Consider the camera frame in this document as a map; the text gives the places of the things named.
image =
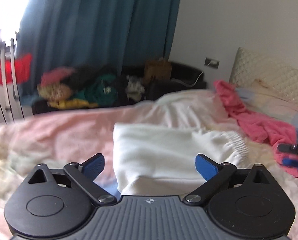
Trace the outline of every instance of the folded white sweatshirt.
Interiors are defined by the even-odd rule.
[[[113,169],[122,195],[183,195],[193,191],[205,182],[195,168],[199,153],[217,163],[252,166],[243,138],[234,131],[117,123],[113,142]]]

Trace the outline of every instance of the headboard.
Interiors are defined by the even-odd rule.
[[[255,79],[298,106],[298,70],[282,61],[239,48],[233,64],[230,83],[248,87]]]

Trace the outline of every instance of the wall socket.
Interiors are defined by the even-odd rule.
[[[219,60],[215,60],[215,59],[206,57],[205,66],[218,69],[218,67],[219,67]]]

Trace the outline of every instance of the teal curtain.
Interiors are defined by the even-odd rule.
[[[30,0],[20,24],[17,56],[31,53],[31,104],[41,76],[59,66],[141,65],[169,57],[180,0]]]

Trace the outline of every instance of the curtain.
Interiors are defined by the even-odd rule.
[[[41,76],[59,66],[142,65],[169,57],[180,0],[30,0],[17,56],[31,53],[23,104],[37,95]]]

